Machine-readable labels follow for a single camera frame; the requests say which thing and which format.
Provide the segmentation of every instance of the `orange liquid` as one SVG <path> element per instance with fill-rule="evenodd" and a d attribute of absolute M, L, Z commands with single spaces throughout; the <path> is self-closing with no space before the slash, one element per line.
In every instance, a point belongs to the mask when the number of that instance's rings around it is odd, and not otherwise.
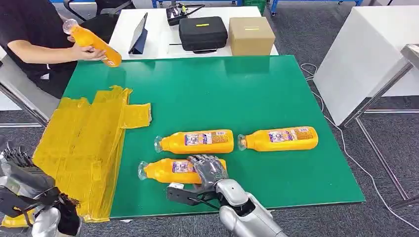
<path fill-rule="evenodd" d="M 106 50 L 105 55 L 107 59 L 102 60 L 102 62 L 107 66 L 117 67 L 121 64 L 121 55 L 92 31 L 76 25 L 72 27 L 71 35 L 80 47 L 92 46 L 95 49 Z"/>
<path fill-rule="evenodd" d="M 175 154 L 230 153 L 234 149 L 233 132 L 227 129 L 177 132 L 160 141 L 163 151 Z"/>
<path fill-rule="evenodd" d="M 239 135 L 239 148 L 258 152 L 310 150 L 317 146 L 319 137 L 312 127 L 288 127 L 259 130 L 247 136 Z"/>
<path fill-rule="evenodd" d="M 227 169 L 225 160 L 219 160 L 224 168 Z M 147 178 L 155 179 L 160 183 L 201 183 L 201 179 L 198 173 L 194 171 L 192 163 L 185 159 L 161 159 L 144 167 L 144 172 Z"/>

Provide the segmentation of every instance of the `white desk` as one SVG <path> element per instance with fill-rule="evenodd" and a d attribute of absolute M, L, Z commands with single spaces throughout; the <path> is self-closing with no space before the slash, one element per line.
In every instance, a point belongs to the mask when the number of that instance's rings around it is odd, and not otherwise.
<path fill-rule="evenodd" d="M 6 52 L 0 47 L 0 61 L 6 56 Z M 7 96 L 0 92 L 0 111 L 20 110 L 20 107 L 13 103 Z"/>
<path fill-rule="evenodd" d="M 20 110 L 23 107 L 30 110 L 29 113 L 33 113 L 41 120 L 41 123 L 48 121 L 57 108 L 59 100 L 43 92 L 30 81 L 1 47 L 0 59 L 3 62 L 0 67 L 0 83 L 13 94 L 14 99 L 19 103 L 16 105 L 0 92 L 0 110 Z"/>
<path fill-rule="evenodd" d="M 144 54 L 129 55 L 128 50 L 134 30 L 146 12 L 148 12 L 148 17 L 145 29 L 148 30 L 148 35 L 144 46 Z M 260 12 L 256 6 L 204 7 L 189 17 L 209 16 L 221 17 L 228 30 L 231 17 L 260 17 Z M 170 45 L 180 43 L 178 29 L 178 25 L 168 25 L 166 10 L 163 8 L 126 9 L 122 10 L 119 16 L 109 45 L 121 54 L 123 60 L 232 56 L 229 41 L 224 48 L 218 49 L 217 52 L 206 54 L 194 54 L 183 50 L 181 45 Z M 272 47 L 271 55 L 278 55 L 275 46 Z"/>
<path fill-rule="evenodd" d="M 406 64 L 400 50 L 419 43 L 419 6 L 354 7 L 319 67 L 314 82 L 339 125 Z M 383 96 L 419 95 L 412 69 Z"/>

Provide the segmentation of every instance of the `yellow plastic wrap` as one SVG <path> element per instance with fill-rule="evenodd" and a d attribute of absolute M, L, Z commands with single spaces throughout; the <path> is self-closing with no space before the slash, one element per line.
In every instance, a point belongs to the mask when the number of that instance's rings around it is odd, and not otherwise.
<path fill-rule="evenodd" d="M 148 126 L 151 105 L 127 105 L 130 89 L 112 86 L 85 98 L 63 98 L 33 155 L 60 191 L 80 201 L 86 222 L 109 220 L 127 128 Z M 23 216 L 5 217 L 3 226 L 25 226 Z"/>

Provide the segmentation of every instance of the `bottle label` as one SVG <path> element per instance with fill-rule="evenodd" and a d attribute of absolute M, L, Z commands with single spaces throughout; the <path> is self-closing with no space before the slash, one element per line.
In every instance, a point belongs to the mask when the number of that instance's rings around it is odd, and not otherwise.
<path fill-rule="evenodd" d="M 268 135 L 271 142 L 296 141 L 313 138 L 313 134 L 308 127 L 295 128 L 289 131 L 274 130 L 268 132 Z"/>
<path fill-rule="evenodd" d="M 185 146 L 209 145 L 228 142 L 227 132 L 216 131 L 208 133 L 187 133 L 185 135 Z"/>
<path fill-rule="evenodd" d="M 172 167 L 173 173 L 189 173 L 189 172 L 196 172 L 193 164 L 191 164 L 187 160 L 183 161 L 174 161 Z"/>

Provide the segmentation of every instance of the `green table surface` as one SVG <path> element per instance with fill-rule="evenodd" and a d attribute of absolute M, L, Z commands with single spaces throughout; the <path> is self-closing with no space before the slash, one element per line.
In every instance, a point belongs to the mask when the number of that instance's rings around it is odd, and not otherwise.
<path fill-rule="evenodd" d="M 230 178 L 265 207 L 364 202 L 365 198 L 301 73 L 295 58 L 284 56 L 202 57 L 125 61 L 118 68 L 80 62 L 64 96 L 86 97 L 112 85 L 133 89 L 130 104 L 151 102 L 149 127 L 126 131 L 111 218 L 211 212 L 166 198 L 167 184 L 141 181 L 138 164 L 162 158 L 157 135 L 179 131 L 231 129 L 239 134 L 260 129 L 312 126 L 319 144 L 309 151 L 239 151 L 218 154 Z"/>

